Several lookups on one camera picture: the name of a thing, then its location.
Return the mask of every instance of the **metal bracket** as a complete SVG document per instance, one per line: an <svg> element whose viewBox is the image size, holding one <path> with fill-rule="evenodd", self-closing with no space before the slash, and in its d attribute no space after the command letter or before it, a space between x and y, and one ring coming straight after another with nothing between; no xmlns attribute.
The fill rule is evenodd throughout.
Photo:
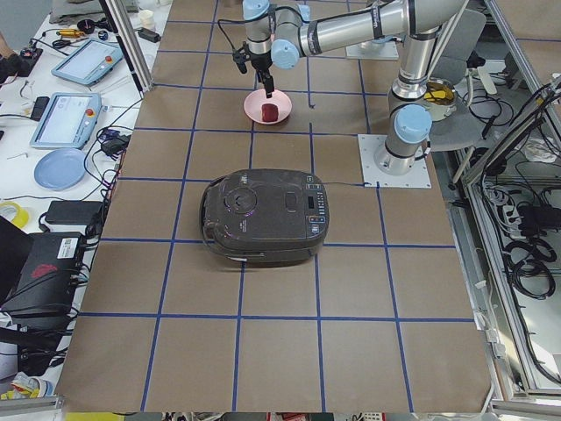
<svg viewBox="0 0 561 421"><path fill-rule="evenodd" d="M360 134L360 163L362 177L367 187L399 187L403 189L430 189L429 171L425 160L415 161L405 175L390 175L378 168L374 162L374 152L386 141L385 135Z"/></svg>
<svg viewBox="0 0 561 421"><path fill-rule="evenodd" d="M400 58L395 41L376 44L372 41L361 42L346 48L348 59L396 61Z"/></svg>

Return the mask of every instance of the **tape roll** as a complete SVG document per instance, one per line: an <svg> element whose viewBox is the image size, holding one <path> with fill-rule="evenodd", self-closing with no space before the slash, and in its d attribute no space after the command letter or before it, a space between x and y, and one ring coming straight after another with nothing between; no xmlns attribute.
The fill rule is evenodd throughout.
<svg viewBox="0 0 561 421"><path fill-rule="evenodd" d="M27 210L15 202L0 203L0 217L12 222L19 229L23 228L29 221Z"/></svg>

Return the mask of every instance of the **table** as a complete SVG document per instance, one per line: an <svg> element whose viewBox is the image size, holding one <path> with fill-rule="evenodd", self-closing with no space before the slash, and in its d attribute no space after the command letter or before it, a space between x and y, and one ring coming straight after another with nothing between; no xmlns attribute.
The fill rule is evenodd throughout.
<svg viewBox="0 0 561 421"><path fill-rule="evenodd" d="M387 130L397 64L336 51L273 69L293 111L256 125L241 107L255 81L216 24L239 15L172 6L57 392L70 410L479 411L488 366L431 161L432 189L360 185L356 134ZM264 268L205 249L202 190L239 168L328 183L314 259Z"/></svg>

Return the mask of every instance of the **metal pole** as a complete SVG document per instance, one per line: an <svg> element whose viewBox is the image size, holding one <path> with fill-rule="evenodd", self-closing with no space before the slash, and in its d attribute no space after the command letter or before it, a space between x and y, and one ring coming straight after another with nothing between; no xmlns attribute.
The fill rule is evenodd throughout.
<svg viewBox="0 0 561 421"><path fill-rule="evenodd" d="M153 79L150 69L146 64L140 44L134 30L132 29L131 20L127 14L122 0L99 0L103 12L117 37L117 42L123 50L124 59L126 60L132 79L137 86L139 92L147 92L153 87Z"/></svg>

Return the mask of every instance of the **label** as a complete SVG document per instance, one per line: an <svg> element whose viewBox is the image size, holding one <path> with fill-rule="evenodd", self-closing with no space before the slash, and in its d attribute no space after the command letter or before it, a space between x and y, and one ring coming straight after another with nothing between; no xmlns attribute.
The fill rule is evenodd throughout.
<svg viewBox="0 0 561 421"><path fill-rule="evenodd" d="M73 259L77 247L78 239L62 239L57 259Z"/></svg>

